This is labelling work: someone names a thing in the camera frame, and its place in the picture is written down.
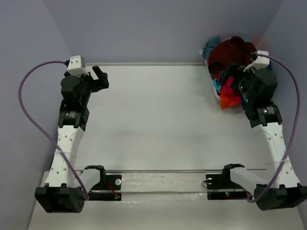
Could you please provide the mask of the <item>maroon t shirt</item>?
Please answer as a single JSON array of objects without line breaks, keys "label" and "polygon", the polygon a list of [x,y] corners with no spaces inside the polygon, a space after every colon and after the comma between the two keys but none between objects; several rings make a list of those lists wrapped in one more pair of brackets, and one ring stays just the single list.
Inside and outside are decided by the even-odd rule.
[{"label": "maroon t shirt", "polygon": [[247,66],[251,63],[251,53],[256,52],[251,42],[246,42],[240,36],[233,36],[221,42],[209,54],[208,70],[211,74],[218,74],[231,63]]}]

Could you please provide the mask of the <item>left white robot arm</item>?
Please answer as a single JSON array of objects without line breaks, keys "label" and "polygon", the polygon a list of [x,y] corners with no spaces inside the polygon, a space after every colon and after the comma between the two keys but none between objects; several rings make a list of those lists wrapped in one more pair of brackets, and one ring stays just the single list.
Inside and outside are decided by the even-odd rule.
[{"label": "left white robot arm", "polygon": [[35,198],[47,213],[80,213],[92,188],[106,185],[106,171],[102,165],[88,165],[82,175],[74,170],[79,144],[89,118],[87,104],[94,92],[109,88],[107,73],[98,66],[80,76],[66,72],[61,81],[63,100],[58,120],[58,140],[51,169],[42,187],[35,190]]}]

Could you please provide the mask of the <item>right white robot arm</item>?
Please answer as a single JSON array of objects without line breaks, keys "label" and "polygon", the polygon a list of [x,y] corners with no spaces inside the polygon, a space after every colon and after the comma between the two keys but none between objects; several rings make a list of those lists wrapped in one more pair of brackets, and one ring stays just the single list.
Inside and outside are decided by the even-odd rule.
[{"label": "right white robot arm", "polygon": [[282,116],[272,97],[278,82],[276,75],[266,68],[231,63],[220,72],[220,84],[233,77],[231,88],[246,103],[245,114],[252,130],[266,148],[265,166],[272,178],[262,179],[241,164],[228,164],[222,170],[224,187],[241,186],[247,201],[255,203],[262,211],[293,208],[307,198],[307,188],[296,176],[288,157],[291,144],[283,139]]}]

